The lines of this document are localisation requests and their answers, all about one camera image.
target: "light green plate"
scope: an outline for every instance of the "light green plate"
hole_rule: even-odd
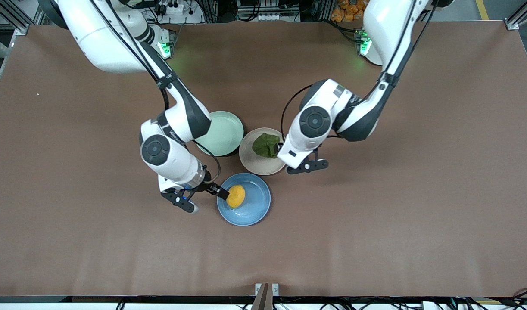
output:
[[[244,137],[242,122],[236,115],[227,111],[212,112],[210,117],[212,118],[210,130],[204,136],[196,139],[197,143],[206,147],[216,156],[233,153]]]

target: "yellow tape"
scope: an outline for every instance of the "yellow tape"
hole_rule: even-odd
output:
[[[478,11],[482,20],[489,20],[490,17],[487,15],[486,6],[483,4],[483,0],[476,0],[476,6],[478,6]]]

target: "green leafy vegetable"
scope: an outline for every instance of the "green leafy vegetable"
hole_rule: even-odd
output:
[[[275,145],[281,141],[279,136],[268,135],[267,133],[262,133],[252,145],[252,150],[260,156],[268,158],[276,158],[277,153],[275,153]]]

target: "yellow lemon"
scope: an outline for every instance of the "yellow lemon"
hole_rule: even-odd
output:
[[[246,197],[244,188],[242,185],[233,185],[228,192],[229,196],[227,197],[227,204],[231,208],[238,208]]]

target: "robotic arm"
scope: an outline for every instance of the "robotic arm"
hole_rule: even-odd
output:
[[[173,107],[141,125],[140,154],[159,175],[161,195],[195,213],[198,207],[190,201],[195,192],[228,197],[206,166],[184,146],[208,132],[210,115],[152,45],[152,28],[141,12],[125,6],[127,2],[59,0],[58,6],[79,47],[97,68],[110,73],[147,71],[165,98],[169,93],[175,99]]]
[[[363,25],[384,64],[380,77],[364,98],[332,79],[313,84],[301,100],[300,112],[278,153],[289,174],[328,167],[327,161],[318,159],[316,150],[331,129],[348,141],[362,141],[372,134],[411,56],[413,25],[426,4],[426,0],[369,2]],[[315,153],[315,160],[309,159],[311,153]]]

